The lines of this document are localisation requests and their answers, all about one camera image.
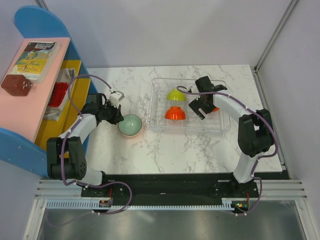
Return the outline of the lime green bowl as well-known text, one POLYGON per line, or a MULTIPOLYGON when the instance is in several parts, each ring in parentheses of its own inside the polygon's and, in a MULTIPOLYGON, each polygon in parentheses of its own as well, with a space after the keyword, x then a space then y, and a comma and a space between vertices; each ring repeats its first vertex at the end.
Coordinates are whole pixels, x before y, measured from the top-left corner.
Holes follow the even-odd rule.
POLYGON ((183 92, 177 90, 176 88, 172 89, 166 96, 167 101, 185 102, 186 99, 186 95, 183 92))

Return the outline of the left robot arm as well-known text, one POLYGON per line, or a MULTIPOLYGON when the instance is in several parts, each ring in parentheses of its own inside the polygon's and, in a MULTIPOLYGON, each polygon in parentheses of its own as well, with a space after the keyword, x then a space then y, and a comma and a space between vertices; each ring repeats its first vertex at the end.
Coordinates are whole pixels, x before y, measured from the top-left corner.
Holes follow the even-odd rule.
POLYGON ((103 121, 116 125, 124 120, 120 102, 124 99, 120 91, 109 97, 103 93, 90 93, 75 122, 58 137, 46 142, 47 174, 50 179, 71 184, 92 186, 99 197, 106 196, 110 185, 103 180, 103 172, 87 165, 83 143, 90 133, 103 121))

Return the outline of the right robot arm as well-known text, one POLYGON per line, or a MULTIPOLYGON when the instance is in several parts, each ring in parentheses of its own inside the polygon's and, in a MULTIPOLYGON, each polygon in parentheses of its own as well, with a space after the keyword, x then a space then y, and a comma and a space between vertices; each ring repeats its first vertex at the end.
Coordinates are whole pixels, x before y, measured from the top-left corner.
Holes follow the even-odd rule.
POLYGON ((232 96, 227 87, 214 85, 208 76, 197 79, 195 85, 199 97, 191 101, 189 107, 201 120, 205 118, 205 114, 219 108, 238 124, 237 143, 241 155, 233 171, 235 181, 229 184, 229 191, 233 196, 240 197, 247 191, 246 183, 254 178, 259 160, 278 153, 279 143, 271 114, 265 108, 250 109, 232 96))

